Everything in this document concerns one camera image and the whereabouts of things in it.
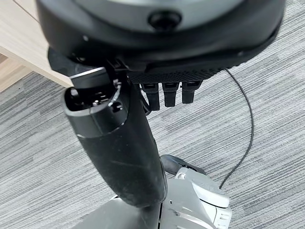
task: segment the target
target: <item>black cable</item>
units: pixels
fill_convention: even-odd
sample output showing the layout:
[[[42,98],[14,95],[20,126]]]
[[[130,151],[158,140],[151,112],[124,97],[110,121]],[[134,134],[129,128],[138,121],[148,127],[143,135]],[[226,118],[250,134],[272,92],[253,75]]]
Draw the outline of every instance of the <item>black cable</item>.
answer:
[[[230,73],[230,71],[226,68],[225,69],[227,71],[227,73],[229,73],[229,75],[233,78],[233,80],[237,83],[237,85],[239,86],[239,89],[242,91],[242,93],[244,94],[244,97],[246,98],[246,101],[248,103],[249,106],[249,110],[250,110],[250,114],[251,114],[251,139],[250,139],[250,144],[248,146],[248,149],[246,151],[246,153],[244,154],[243,158],[238,162],[238,164],[231,170],[231,172],[228,173],[228,175],[225,177],[225,179],[222,181],[221,185],[219,186],[219,188],[221,189],[223,187],[223,185],[225,184],[225,182],[227,181],[227,179],[230,177],[230,175],[241,165],[241,163],[244,161],[244,159],[246,158],[246,156],[248,155],[251,146],[252,146],[252,142],[253,142],[253,137],[254,137],[254,118],[253,118],[253,113],[252,113],[252,108],[249,102],[249,99],[246,95],[246,93],[244,92],[243,88],[241,87],[241,85],[239,84],[239,82],[235,79],[235,77]]]

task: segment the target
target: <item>black plastic casing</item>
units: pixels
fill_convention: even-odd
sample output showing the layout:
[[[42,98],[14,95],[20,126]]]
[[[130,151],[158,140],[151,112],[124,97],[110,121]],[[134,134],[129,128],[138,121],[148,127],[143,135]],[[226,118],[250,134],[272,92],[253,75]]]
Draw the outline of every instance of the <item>black plastic casing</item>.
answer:
[[[111,189],[126,203],[147,207],[163,202],[166,178],[157,145],[133,86],[123,85],[114,113],[108,103],[72,111],[70,89],[63,109],[95,167]]]

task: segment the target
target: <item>striped carpet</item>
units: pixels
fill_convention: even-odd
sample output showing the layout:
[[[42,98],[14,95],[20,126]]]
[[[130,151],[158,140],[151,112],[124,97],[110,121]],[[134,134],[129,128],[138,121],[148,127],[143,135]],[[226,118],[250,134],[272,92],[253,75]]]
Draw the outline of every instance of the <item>striped carpet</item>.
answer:
[[[305,1],[289,0],[278,39],[232,69],[251,102],[253,147],[224,190],[232,229],[305,228]],[[32,73],[0,94],[0,229],[69,229],[113,192],[60,107],[63,88]],[[226,72],[195,103],[148,116],[160,154],[179,156],[218,184],[250,140],[247,103]]]

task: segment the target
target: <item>floor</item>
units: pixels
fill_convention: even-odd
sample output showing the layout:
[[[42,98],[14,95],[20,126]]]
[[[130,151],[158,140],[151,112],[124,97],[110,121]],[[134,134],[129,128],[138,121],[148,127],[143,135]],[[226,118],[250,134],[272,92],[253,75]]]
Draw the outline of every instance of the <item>floor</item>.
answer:
[[[232,229],[304,228],[304,14],[303,0],[289,0],[276,42],[232,69],[255,120],[249,156],[224,185]],[[62,113],[62,91],[31,73],[0,94],[1,229],[69,229],[113,196]],[[161,108],[148,116],[160,154],[202,167],[220,184],[250,140],[237,85],[221,72],[194,104],[181,104],[178,93],[175,108]]]

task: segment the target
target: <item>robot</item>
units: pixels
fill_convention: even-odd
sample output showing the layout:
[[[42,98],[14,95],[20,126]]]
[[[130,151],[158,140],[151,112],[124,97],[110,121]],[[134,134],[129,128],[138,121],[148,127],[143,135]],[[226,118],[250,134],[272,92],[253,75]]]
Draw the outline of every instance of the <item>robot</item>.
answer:
[[[276,38],[285,0],[37,0],[62,107],[117,194],[75,229],[228,229],[229,197],[206,173],[159,157],[145,115],[183,104]],[[146,93],[148,102],[142,92]],[[165,171],[174,175],[166,179]]]

